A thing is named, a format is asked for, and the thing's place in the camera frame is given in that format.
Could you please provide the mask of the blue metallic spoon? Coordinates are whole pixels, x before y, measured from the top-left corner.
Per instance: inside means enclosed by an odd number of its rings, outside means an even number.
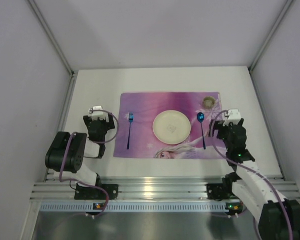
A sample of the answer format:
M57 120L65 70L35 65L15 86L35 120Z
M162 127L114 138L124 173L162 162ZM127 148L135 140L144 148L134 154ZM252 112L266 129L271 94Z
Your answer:
M197 113L197 121L200 123L200 126L201 126L202 144L203 144L203 149L205 150L206 144L205 144L204 130L203 130L204 114L202 112Z

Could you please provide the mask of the blue metallic fork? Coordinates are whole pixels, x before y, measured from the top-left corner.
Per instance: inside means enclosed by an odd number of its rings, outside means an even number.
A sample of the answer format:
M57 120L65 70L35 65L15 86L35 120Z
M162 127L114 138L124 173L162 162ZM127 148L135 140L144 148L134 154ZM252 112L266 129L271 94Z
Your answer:
M132 126L132 123L134 121L134 114L132 112L129 113L129 118L128 118L128 121L129 121L129 132L128 132L128 140L127 140L127 149L130 149L130 133L131 133L131 126Z

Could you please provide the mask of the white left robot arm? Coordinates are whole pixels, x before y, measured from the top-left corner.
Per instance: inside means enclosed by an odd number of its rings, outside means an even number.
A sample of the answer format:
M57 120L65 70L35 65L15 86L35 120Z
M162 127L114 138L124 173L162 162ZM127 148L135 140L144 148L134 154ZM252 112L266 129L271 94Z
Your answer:
M79 185L101 188L101 178L92 171L84 159L100 159L105 153L105 144L109 130L119 129L118 119L110 112L97 110L83 116L87 127L84 132L59 131L45 155L45 166L59 173L59 181L76 181Z

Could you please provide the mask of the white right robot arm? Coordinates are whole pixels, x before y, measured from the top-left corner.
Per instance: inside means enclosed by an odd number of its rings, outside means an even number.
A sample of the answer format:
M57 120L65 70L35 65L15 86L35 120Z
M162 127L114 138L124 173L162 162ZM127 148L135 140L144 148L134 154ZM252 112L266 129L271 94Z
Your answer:
M209 136L222 140L223 157L233 172L222 179L223 188L238 197L253 215L262 240L300 240L300 204L279 192L261 173L255 158L246 147L243 119L216 120L209 126Z

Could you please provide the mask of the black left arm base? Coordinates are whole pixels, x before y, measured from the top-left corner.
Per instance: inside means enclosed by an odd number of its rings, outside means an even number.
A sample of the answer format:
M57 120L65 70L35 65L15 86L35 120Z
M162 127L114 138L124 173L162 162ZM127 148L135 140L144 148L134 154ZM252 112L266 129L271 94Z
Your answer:
M79 184L74 184L74 181L70 181L70 187L75 191L75 200L106 200L106 194L92 187L81 186ZM116 199L118 196L118 184L102 184L103 188L109 195L109 200Z

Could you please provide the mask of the speckled ceramic cup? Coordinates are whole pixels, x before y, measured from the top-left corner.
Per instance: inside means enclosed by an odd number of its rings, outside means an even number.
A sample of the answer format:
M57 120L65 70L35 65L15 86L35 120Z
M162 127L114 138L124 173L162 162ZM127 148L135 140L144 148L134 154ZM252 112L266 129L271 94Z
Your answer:
M214 107L215 103L216 103L216 99L214 97L207 96L202 100L202 107L203 109L211 110Z

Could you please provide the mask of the cream plate with bear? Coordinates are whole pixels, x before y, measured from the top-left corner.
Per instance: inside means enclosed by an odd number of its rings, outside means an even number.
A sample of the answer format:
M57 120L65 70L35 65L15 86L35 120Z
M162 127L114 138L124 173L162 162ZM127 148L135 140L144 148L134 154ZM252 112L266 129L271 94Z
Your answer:
M191 132L191 123L180 111L166 110L154 118L152 130L160 142L176 145L188 138Z

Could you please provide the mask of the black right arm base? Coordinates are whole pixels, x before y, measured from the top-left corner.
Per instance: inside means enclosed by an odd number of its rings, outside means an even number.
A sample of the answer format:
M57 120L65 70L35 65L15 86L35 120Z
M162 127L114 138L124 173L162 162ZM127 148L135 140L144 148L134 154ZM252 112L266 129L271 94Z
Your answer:
M236 198L233 194L232 186L236 181L241 178L236 173L230 173L222 178L221 183L208 183L206 184L207 197L210 200L222 201Z

